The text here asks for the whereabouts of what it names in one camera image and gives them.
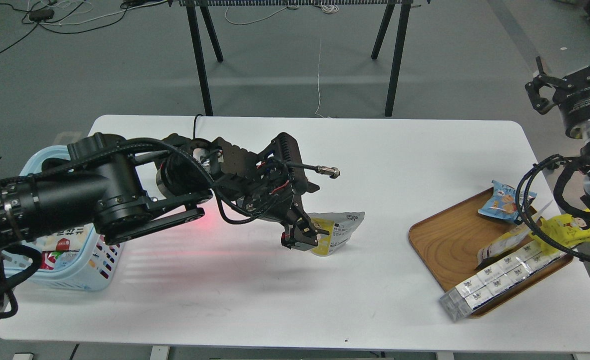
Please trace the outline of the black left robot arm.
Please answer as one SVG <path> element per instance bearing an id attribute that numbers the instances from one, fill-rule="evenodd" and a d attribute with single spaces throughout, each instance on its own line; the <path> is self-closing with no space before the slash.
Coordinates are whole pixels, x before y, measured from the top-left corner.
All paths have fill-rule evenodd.
<path id="1" fill-rule="evenodd" d="M 68 145 L 68 160 L 0 180 L 0 319 L 18 310 L 13 289 L 40 267 L 26 246 L 57 231 L 93 224 L 108 245 L 200 219 L 215 198 L 229 224 L 256 219 L 284 227 L 282 246 L 307 251 L 328 232 L 301 197 L 319 187 L 305 170 L 335 179 L 336 167 L 308 165 L 288 133 L 255 153 L 217 137 L 170 134 L 162 140 L 97 132 Z"/>

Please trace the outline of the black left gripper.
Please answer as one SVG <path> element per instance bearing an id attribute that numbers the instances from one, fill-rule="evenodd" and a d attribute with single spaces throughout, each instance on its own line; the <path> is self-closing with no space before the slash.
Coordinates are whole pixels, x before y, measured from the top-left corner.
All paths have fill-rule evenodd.
<path id="1" fill-rule="evenodd" d="M 210 174 L 222 199 L 251 217 L 281 223 L 282 246 L 308 251 L 318 246 L 325 230 L 303 210 L 301 196 L 319 189 L 308 182 L 295 137 L 279 133 L 259 153 L 221 137 L 195 139 L 196 159 Z"/>

